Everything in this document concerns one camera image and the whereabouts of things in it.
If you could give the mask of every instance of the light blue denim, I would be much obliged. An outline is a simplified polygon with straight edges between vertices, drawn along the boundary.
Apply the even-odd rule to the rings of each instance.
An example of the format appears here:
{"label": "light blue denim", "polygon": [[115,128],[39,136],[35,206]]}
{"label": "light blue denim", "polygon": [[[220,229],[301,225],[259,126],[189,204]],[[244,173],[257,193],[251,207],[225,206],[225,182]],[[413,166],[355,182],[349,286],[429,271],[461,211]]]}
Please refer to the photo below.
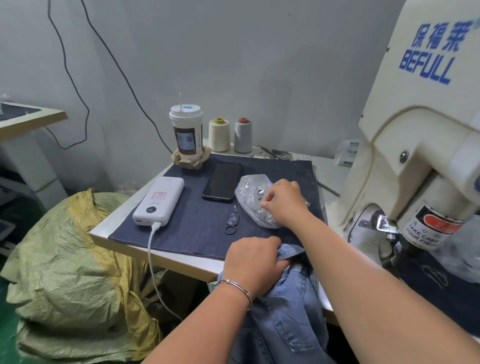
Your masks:
{"label": "light blue denim", "polygon": [[[293,258],[282,277],[253,302],[233,343],[231,364],[335,363],[326,353],[328,332],[317,278],[304,249],[282,244],[277,260]],[[218,282],[210,283],[213,291]]]}

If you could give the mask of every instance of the white power bank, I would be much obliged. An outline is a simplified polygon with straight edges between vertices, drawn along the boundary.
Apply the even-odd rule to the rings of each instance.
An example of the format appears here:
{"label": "white power bank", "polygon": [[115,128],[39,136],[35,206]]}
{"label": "white power bank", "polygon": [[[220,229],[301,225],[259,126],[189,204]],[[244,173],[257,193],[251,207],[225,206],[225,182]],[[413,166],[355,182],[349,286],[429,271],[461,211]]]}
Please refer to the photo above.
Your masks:
{"label": "white power bank", "polygon": [[165,226],[170,220],[184,185],[183,178],[158,178],[133,213],[133,221],[143,226],[152,226],[154,222],[160,222]]}

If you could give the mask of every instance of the bracelet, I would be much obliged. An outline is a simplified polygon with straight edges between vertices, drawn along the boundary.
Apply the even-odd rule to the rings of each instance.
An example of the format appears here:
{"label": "bracelet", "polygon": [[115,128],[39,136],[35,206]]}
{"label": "bracelet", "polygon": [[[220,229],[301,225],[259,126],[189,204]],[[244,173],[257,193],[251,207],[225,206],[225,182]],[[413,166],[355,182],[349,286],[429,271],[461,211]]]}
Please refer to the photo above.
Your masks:
{"label": "bracelet", "polygon": [[231,284],[234,287],[237,287],[240,291],[243,292],[245,296],[247,296],[248,300],[250,301],[250,308],[247,311],[250,311],[251,308],[253,307],[253,301],[252,298],[250,297],[249,293],[247,292],[246,289],[244,289],[241,285],[239,285],[237,282],[234,282],[230,279],[222,279],[218,281],[218,284],[225,282],[226,284]]}

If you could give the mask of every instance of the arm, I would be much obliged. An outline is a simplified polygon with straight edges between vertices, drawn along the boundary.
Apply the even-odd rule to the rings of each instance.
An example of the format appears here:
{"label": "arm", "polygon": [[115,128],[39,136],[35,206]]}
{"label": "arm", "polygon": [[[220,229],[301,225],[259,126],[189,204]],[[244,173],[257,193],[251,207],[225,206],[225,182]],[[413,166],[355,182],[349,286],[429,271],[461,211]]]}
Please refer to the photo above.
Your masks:
{"label": "arm", "polygon": [[277,182],[262,204],[302,242],[361,363],[480,363],[469,334],[313,216],[296,182]]}
{"label": "arm", "polygon": [[[266,293],[288,266],[286,260],[276,261],[280,244],[276,237],[244,238],[233,243],[225,258],[223,277],[241,285],[254,300]],[[226,363],[249,307],[242,291],[221,283],[143,363]]]}

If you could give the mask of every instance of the wall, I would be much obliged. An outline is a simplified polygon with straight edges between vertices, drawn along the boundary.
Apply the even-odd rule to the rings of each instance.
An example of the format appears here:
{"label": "wall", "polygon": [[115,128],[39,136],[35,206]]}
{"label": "wall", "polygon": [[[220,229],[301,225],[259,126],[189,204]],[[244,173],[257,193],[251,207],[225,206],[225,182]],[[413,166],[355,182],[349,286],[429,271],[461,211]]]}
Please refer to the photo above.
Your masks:
{"label": "wall", "polygon": [[[85,1],[94,26],[170,148],[169,108],[201,105],[204,122],[249,117],[254,144],[332,156],[357,123],[403,0]],[[80,1],[52,0],[70,72],[91,109],[88,141],[60,150],[35,132],[66,186],[146,183],[170,155],[141,113]],[[0,91],[67,111],[60,143],[83,138],[86,110],[63,68],[47,1],[0,2]]]}

